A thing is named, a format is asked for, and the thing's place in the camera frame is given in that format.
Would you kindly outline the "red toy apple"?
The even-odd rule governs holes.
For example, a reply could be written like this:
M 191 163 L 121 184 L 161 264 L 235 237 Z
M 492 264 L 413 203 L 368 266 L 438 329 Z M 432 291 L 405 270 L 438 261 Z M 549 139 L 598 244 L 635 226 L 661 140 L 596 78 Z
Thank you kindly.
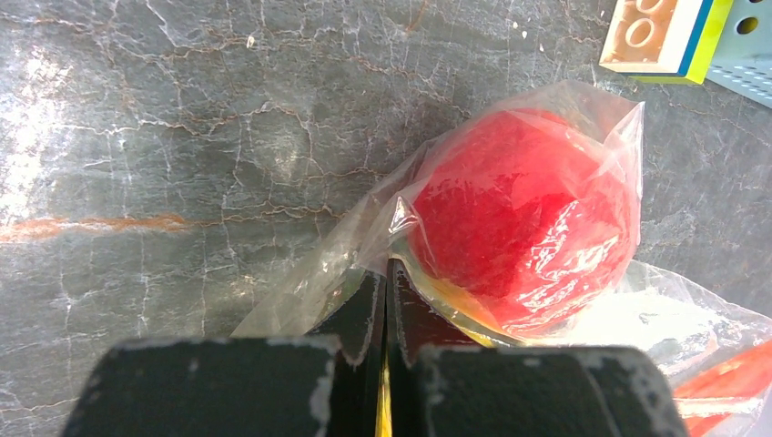
M 556 114 L 516 108 L 444 143 L 412 202 L 422 269 L 491 327 L 565 321 L 622 277 L 639 240 L 636 167 Z

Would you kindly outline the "clear zip top bag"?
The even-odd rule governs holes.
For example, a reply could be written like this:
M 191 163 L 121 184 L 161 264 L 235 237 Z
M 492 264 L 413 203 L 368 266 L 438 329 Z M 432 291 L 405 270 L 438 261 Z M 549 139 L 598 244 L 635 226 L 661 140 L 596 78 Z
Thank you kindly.
M 395 259 L 475 339 L 634 347 L 691 435 L 747 435 L 771 398 L 771 320 L 635 260 L 644 119 L 570 80 L 488 106 L 377 182 L 235 335 L 306 333 Z

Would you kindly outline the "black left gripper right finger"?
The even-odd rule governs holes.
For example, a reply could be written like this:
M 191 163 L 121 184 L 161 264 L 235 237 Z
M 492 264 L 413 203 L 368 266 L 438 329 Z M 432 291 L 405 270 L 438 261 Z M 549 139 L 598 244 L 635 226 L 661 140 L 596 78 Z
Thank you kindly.
M 488 348 L 386 274 L 395 436 L 684 436 L 663 374 L 624 347 Z

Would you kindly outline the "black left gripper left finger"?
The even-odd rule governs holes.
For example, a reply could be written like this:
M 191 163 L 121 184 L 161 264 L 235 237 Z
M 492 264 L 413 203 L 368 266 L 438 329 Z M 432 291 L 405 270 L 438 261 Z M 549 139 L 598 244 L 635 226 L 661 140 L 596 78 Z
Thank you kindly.
M 386 280 L 300 336 L 147 338 L 92 370 L 66 436 L 373 436 Z

